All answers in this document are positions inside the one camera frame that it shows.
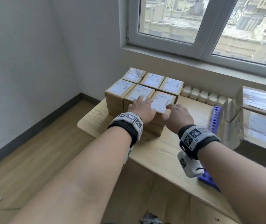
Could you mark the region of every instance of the wooden floor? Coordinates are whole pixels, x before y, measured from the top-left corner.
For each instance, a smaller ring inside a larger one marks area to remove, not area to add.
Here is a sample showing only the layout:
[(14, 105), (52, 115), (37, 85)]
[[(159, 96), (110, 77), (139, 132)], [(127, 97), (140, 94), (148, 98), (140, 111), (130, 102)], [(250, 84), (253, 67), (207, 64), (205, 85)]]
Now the wooden floor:
[[(81, 101), (0, 162), (0, 224), (7, 224), (93, 138), (77, 122), (94, 105)], [(124, 165), (102, 223), (136, 224), (146, 211), (171, 224), (235, 224), (132, 160)]]

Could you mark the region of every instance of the purple plastic rack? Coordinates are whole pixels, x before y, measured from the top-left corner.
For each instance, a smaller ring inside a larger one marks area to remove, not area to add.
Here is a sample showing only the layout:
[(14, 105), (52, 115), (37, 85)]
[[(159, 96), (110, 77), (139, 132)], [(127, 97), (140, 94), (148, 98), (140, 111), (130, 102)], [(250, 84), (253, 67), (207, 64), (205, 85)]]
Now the purple plastic rack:
[[(218, 125), (219, 125), (219, 111), (220, 111), (220, 109), (221, 109), (221, 107), (214, 106), (213, 113), (212, 113), (212, 117), (211, 117), (211, 121), (210, 121), (209, 130), (211, 132), (213, 132), (214, 134), (217, 134), (217, 130), (218, 130)], [(199, 181), (207, 184), (207, 185), (212, 186), (213, 188), (215, 188), (216, 190), (218, 190), (219, 192), (221, 192), (220, 189), (215, 184), (215, 182), (213, 181), (213, 178), (210, 176), (210, 174), (207, 171), (204, 171), (204, 173), (201, 174), (200, 176), (198, 176), (197, 179)]]

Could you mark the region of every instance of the white window frame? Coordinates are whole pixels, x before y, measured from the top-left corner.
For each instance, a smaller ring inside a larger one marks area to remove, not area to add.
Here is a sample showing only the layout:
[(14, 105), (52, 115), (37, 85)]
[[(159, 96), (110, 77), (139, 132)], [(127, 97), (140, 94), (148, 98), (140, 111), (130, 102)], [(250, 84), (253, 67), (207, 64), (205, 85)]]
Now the white window frame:
[(266, 76), (266, 64), (212, 54), (237, 0), (209, 1), (194, 44), (139, 33), (140, 14), (144, 14), (145, 11), (145, 3), (142, 4), (141, 1), (145, 2), (145, 0), (128, 0), (128, 44)]

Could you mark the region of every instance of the dark gray baseboard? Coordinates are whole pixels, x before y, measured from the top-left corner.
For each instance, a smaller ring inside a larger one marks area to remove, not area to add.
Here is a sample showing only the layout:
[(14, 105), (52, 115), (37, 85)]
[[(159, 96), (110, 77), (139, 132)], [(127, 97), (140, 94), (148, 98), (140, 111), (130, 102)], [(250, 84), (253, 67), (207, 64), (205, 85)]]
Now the dark gray baseboard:
[(18, 137), (13, 139), (11, 142), (6, 144), (0, 149), (0, 161), (2, 161), (5, 157), (7, 157), (9, 154), (11, 154), (14, 150), (16, 150), (18, 147), (20, 147), (22, 144), (24, 144), (26, 141), (28, 141), (30, 138), (38, 134), (40, 131), (42, 131), (44, 128), (49, 126), (51, 123), (53, 123), (58, 117), (60, 117), (63, 113), (68, 111), (71, 107), (76, 105), (81, 100), (87, 100), (95, 105), (100, 103), (99, 100), (90, 97), (85, 94), (78, 94), (77, 96), (73, 97), (71, 100), (63, 104), (61, 107), (56, 109), (54, 112), (50, 113), (48, 116), (43, 118), (41, 121), (39, 121), (37, 124), (30, 127), (27, 131), (20, 134)]

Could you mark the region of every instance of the wooden table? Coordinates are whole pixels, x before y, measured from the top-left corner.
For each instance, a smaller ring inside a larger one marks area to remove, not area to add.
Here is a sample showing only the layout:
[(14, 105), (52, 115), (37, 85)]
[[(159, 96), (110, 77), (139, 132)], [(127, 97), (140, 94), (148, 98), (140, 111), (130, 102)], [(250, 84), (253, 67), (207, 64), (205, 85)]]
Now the wooden table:
[[(179, 96), (177, 103), (188, 108), (196, 125), (208, 127), (213, 107)], [(94, 109), (85, 115), (77, 126), (97, 138), (113, 120), (108, 115), (106, 100), (102, 100)], [(188, 178), (178, 159), (180, 151), (179, 138), (168, 128), (164, 128), (160, 137), (144, 131), (141, 140), (136, 143), (130, 158), (153, 173), (165, 178), (183, 191), (198, 198), (214, 210), (239, 222), (224, 196), (214, 188), (199, 182), (197, 178)]]

